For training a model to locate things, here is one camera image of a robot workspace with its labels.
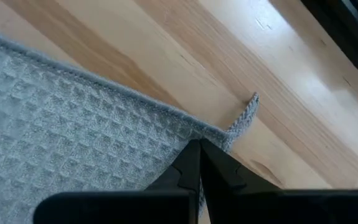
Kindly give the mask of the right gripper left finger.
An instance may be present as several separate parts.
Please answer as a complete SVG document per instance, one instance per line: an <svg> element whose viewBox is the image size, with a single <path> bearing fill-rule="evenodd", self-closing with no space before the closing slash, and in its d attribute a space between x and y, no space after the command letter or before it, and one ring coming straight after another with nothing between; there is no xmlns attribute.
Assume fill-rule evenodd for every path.
<svg viewBox="0 0 358 224"><path fill-rule="evenodd" d="M38 204L33 224L197 224L200 151L191 140L144 190L54 194Z"/></svg>

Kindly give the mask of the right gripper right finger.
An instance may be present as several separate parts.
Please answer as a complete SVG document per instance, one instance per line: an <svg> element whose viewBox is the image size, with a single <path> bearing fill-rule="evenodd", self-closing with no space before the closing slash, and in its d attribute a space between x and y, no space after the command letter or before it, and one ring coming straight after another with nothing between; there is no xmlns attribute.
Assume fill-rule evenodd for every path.
<svg viewBox="0 0 358 224"><path fill-rule="evenodd" d="M210 141L200 146L211 224L358 224L358 190L283 190Z"/></svg>

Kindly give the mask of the grey microfiber towel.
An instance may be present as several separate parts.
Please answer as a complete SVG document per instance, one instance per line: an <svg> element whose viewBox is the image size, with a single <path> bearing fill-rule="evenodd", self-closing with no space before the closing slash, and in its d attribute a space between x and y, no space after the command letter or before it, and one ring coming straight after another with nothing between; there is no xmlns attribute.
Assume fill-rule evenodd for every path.
<svg viewBox="0 0 358 224"><path fill-rule="evenodd" d="M145 189L192 139L229 152L258 105L223 130L0 36L0 224L59 192Z"/></svg>

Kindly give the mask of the black metal table frame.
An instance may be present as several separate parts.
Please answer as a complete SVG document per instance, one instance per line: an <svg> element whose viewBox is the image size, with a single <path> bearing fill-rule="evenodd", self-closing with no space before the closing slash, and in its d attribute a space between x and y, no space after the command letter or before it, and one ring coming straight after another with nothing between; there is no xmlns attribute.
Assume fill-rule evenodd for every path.
<svg viewBox="0 0 358 224"><path fill-rule="evenodd" d="M358 69L358 0L301 0Z"/></svg>

